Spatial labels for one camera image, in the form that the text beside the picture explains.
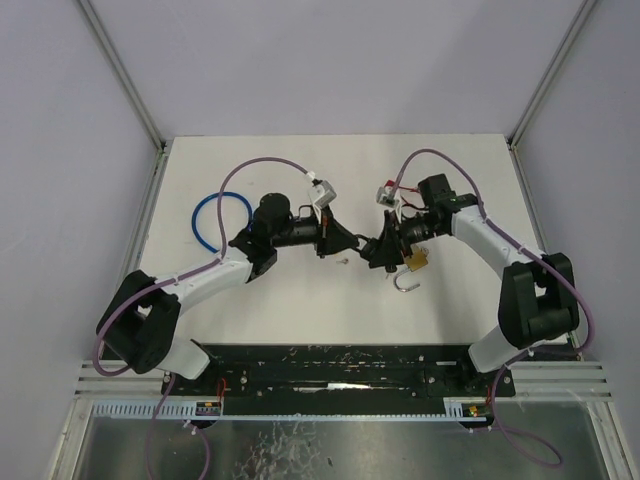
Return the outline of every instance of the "blue ring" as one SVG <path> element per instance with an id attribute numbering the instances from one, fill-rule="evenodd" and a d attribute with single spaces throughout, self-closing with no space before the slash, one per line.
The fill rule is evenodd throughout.
<path id="1" fill-rule="evenodd" d="M 249 220 L 247 221 L 247 224 L 251 222 L 251 218 L 253 217 L 253 210 L 251 209 L 251 204 L 249 203 L 249 200 L 244 198 L 239 193 L 234 193 L 234 192 L 223 192 L 222 196 L 237 198 L 242 203 L 244 203 L 244 206 L 247 208 L 247 214 L 249 216 Z M 212 253 L 218 253 L 219 250 L 214 246 L 210 245 L 209 243 L 207 243 L 207 241 L 204 238 L 202 238 L 202 235 L 200 235 L 200 232 L 198 232 L 198 214 L 200 213 L 200 210 L 202 210 L 202 207 L 204 207 L 211 200 L 215 200 L 216 198 L 218 198 L 218 193 L 213 193 L 208 197 L 203 198 L 200 201 L 200 203 L 196 205 L 196 208 L 193 210 L 193 214 L 191 215 L 191 230 L 193 231 L 193 234 L 195 235 L 200 245 L 202 245 L 204 248 L 206 248 Z"/>

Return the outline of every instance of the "white wall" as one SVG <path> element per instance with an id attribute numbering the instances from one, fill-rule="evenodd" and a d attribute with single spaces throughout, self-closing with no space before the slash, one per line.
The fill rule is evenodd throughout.
<path id="1" fill-rule="evenodd" d="M 640 3 L 600 2 L 520 152 L 553 249 L 573 260 L 640 461 Z"/>
<path id="2" fill-rule="evenodd" d="M 153 149 L 69 0 L 0 4 L 0 465 L 46 470 Z"/>
<path id="3" fill-rule="evenodd" d="M 94 0 L 162 133 L 502 133 L 582 0 Z"/>

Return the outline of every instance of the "purple cable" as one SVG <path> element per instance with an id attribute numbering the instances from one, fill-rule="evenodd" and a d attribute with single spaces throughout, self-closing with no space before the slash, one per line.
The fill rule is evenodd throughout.
<path id="1" fill-rule="evenodd" d="M 223 193 L 225 191 L 225 188 L 227 187 L 227 184 L 229 183 L 229 181 L 231 180 L 231 178 L 238 173 L 240 170 L 242 170 L 245 167 L 248 167 L 249 165 L 253 165 L 254 163 L 260 163 L 260 162 L 275 162 L 275 163 L 284 163 L 285 165 L 289 165 L 297 170 L 300 170 L 303 174 L 307 174 L 309 173 L 309 171 L 298 165 L 295 162 L 292 162 L 291 160 L 286 160 L 284 158 L 278 158 L 278 157 L 260 157 L 260 158 L 254 158 L 252 160 L 247 160 L 244 163 L 241 163 L 240 165 L 238 165 L 236 168 L 234 168 L 233 170 L 231 170 L 231 172 L 229 172 L 229 174 L 225 177 L 225 179 L 222 182 L 222 185 L 220 186 L 220 191 L 218 192 L 218 204 L 217 204 L 217 212 L 218 212 L 218 225 L 220 226 L 220 237 L 222 239 L 222 248 L 220 249 L 220 254 L 216 256 L 216 258 L 210 262 L 207 263 L 206 265 L 203 265 L 201 267 L 195 268 L 187 273 L 183 273 L 182 275 L 180 275 L 177 279 L 173 279 L 170 278 L 168 280 L 165 280 L 163 282 L 160 283 L 155 283 L 143 290 L 140 290 L 138 293 L 136 293 L 135 295 L 132 295 L 131 297 L 129 297 L 126 301 L 124 301 L 118 308 L 116 308 L 113 313 L 109 316 L 109 318 L 107 318 L 107 321 L 104 322 L 104 325 L 102 325 L 102 328 L 100 329 L 100 331 L 98 332 L 98 335 L 96 337 L 96 342 L 93 346 L 93 368 L 96 369 L 96 371 L 98 373 L 100 373 L 100 375 L 103 375 L 105 377 L 116 377 L 124 372 L 126 372 L 127 370 L 129 370 L 128 366 L 125 366 L 119 370 L 105 370 L 104 368 L 102 368 L 102 366 L 100 365 L 100 347 L 102 346 L 102 341 L 104 340 L 104 336 L 107 333 L 107 331 L 109 330 L 109 328 L 111 328 L 111 325 L 114 324 L 114 322 L 120 317 L 120 315 L 122 315 L 124 313 L 124 311 L 129 308 L 132 304 L 134 304 L 136 301 L 140 300 L 142 297 L 144 297 L 145 295 L 158 290 L 160 288 L 164 288 L 167 287 L 169 285 L 173 285 L 174 283 L 177 282 L 181 282 L 183 280 L 186 280 L 188 278 L 193 277 L 194 275 L 197 275 L 199 273 L 205 272 L 211 268 L 214 268 L 216 265 L 218 265 L 222 259 L 224 258 L 224 256 L 227 254 L 227 234 L 224 230 L 224 224 L 222 221 L 222 198 L 223 198 Z"/>
<path id="2" fill-rule="evenodd" d="M 147 478 L 149 478 L 149 480 L 153 480 L 153 474 L 151 473 L 151 460 L 149 459 L 149 451 L 151 447 L 151 432 L 153 431 L 153 422 L 156 421 L 156 418 L 160 413 L 160 409 L 162 408 L 162 405 L 164 404 L 167 397 L 169 396 L 169 393 L 171 392 L 171 389 L 173 388 L 173 385 L 175 383 L 176 383 L 176 376 L 172 373 L 171 380 L 169 381 L 169 385 L 167 385 L 167 389 L 164 391 L 164 395 L 162 395 L 160 402 L 158 402 L 158 405 L 156 405 L 156 408 L 153 410 L 153 415 L 151 416 L 151 423 L 149 424 L 149 429 L 147 430 L 147 437 L 145 438 L 145 441 L 144 441 L 144 465 L 147 470 Z M 209 447 L 209 442 L 207 441 L 207 437 L 205 436 L 204 433 L 202 433 L 202 430 L 200 430 L 199 428 L 193 427 L 193 431 L 196 432 L 198 435 L 200 435 L 200 438 L 204 442 L 204 451 L 205 451 L 204 468 L 202 469 L 202 473 L 198 477 L 198 480 L 203 480 L 206 477 L 207 472 L 209 471 L 209 464 L 211 463 L 211 448 Z"/>
<path id="3" fill-rule="evenodd" d="M 420 150 L 416 150 L 411 155 L 409 155 L 409 157 L 402 164 L 402 167 L 400 168 L 400 172 L 398 172 L 398 176 L 396 177 L 396 181 L 395 181 L 393 187 L 391 188 L 391 192 L 390 192 L 391 197 L 393 198 L 393 196 L 395 195 L 396 191 L 398 190 L 398 187 L 400 185 L 400 182 L 402 181 L 402 177 L 404 175 L 404 172 L 407 169 L 407 167 L 409 166 L 409 163 L 411 163 L 411 161 L 415 157 L 417 157 L 418 155 L 420 155 L 422 153 L 431 153 L 433 155 L 437 155 L 438 157 L 440 157 L 443 160 L 445 160 L 446 162 L 448 162 L 456 170 L 458 170 L 458 172 L 460 172 L 462 174 L 462 176 L 467 180 L 467 182 L 469 182 L 469 184 L 471 185 L 471 188 L 473 189 L 473 193 L 475 194 L 475 196 L 478 199 L 478 210 L 480 211 L 480 215 L 484 219 L 485 223 L 489 226 L 489 228 L 491 228 L 494 232 L 496 232 L 498 235 L 500 235 L 502 238 L 504 238 L 511 246 L 513 246 L 514 248 L 518 249 L 518 251 L 520 251 L 527 258 L 529 258 L 530 260 L 536 262 L 543 269 L 545 269 L 547 272 L 549 272 L 564 288 L 566 288 L 569 291 L 569 293 L 571 293 L 571 295 L 573 295 L 573 297 L 576 299 L 576 301 L 578 302 L 578 304 L 582 308 L 582 310 L 583 310 L 583 312 L 585 314 L 586 321 L 587 321 L 587 338 L 585 339 L 585 341 L 584 341 L 584 343 L 582 345 L 580 345 L 579 347 L 575 348 L 575 352 L 576 353 L 581 353 L 581 352 L 585 351 L 587 348 L 589 348 L 589 346 L 593 342 L 595 329 L 594 329 L 593 313 L 591 312 L 591 309 L 587 305 L 587 302 L 584 299 L 584 297 L 575 289 L 575 287 L 573 285 L 571 285 L 571 283 L 569 283 L 569 281 L 566 278 L 564 278 L 562 275 L 560 275 L 560 273 L 555 268 L 553 268 L 547 262 L 545 262 L 544 260 L 539 258 L 537 255 L 535 255 L 533 252 L 531 252 L 529 249 L 527 249 L 524 245 L 519 243 L 515 238 L 513 238 L 511 235 L 509 235 L 507 232 L 505 232 L 502 228 L 500 228 L 498 225 L 496 225 L 488 217 L 487 211 L 484 208 L 484 200 L 482 199 L 482 195 L 480 194 L 480 189 L 478 188 L 478 185 L 473 180 L 473 178 L 471 178 L 471 176 L 460 166 L 460 164 L 458 162 L 453 160 L 448 155 L 445 155 L 444 153 L 442 153 L 442 152 L 440 152 L 438 150 L 432 149 L 432 148 L 422 148 Z M 543 467 L 547 467 L 547 468 L 560 468 L 564 464 L 564 459 L 562 458 L 562 455 L 560 454 L 560 452 L 558 451 L 557 448 L 555 448 L 551 443 L 549 443 L 548 441 L 546 441 L 542 437 L 539 437 L 539 436 L 537 436 L 537 435 L 535 435 L 533 433 L 525 432 L 524 430 L 519 430 L 519 429 L 516 429 L 516 428 L 511 428 L 511 427 L 504 426 L 502 424 L 502 422 L 500 421 L 500 418 L 498 417 L 497 413 L 496 413 L 496 390 L 498 388 L 498 382 L 499 382 L 500 378 L 502 377 L 502 375 L 504 374 L 505 370 L 508 368 L 509 365 L 511 365 L 514 362 L 517 362 L 518 360 L 521 360 L 527 354 L 528 354 L 528 352 L 526 352 L 526 351 L 519 353 L 513 359 L 511 359 L 509 362 L 505 363 L 502 366 L 502 368 L 500 368 L 500 370 L 498 370 L 498 373 L 496 374 L 496 378 L 494 379 L 493 385 L 491 387 L 491 409 L 493 411 L 493 417 L 495 419 L 495 423 L 497 425 L 497 428 L 502 432 L 502 434 L 504 435 L 504 437 L 507 440 L 507 442 L 509 442 L 511 444 L 511 446 L 513 448 L 515 448 L 518 452 L 520 452 L 522 455 L 524 455 L 525 457 L 527 457 L 529 460 L 531 460 L 532 462 L 536 463 L 537 465 L 540 465 L 540 466 L 543 466 Z M 518 445 L 510 437 L 510 434 L 526 436 L 526 437 L 529 437 L 529 438 L 531 438 L 533 440 L 536 440 L 537 442 L 541 443 L 542 445 L 547 447 L 549 450 L 551 450 L 558 457 L 558 462 L 557 463 L 546 462 L 544 460 L 540 460 L 538 457 L 536 457 L 534 455 L 531 455 L 529 452 L 524 450 L 520 445 Z"/>

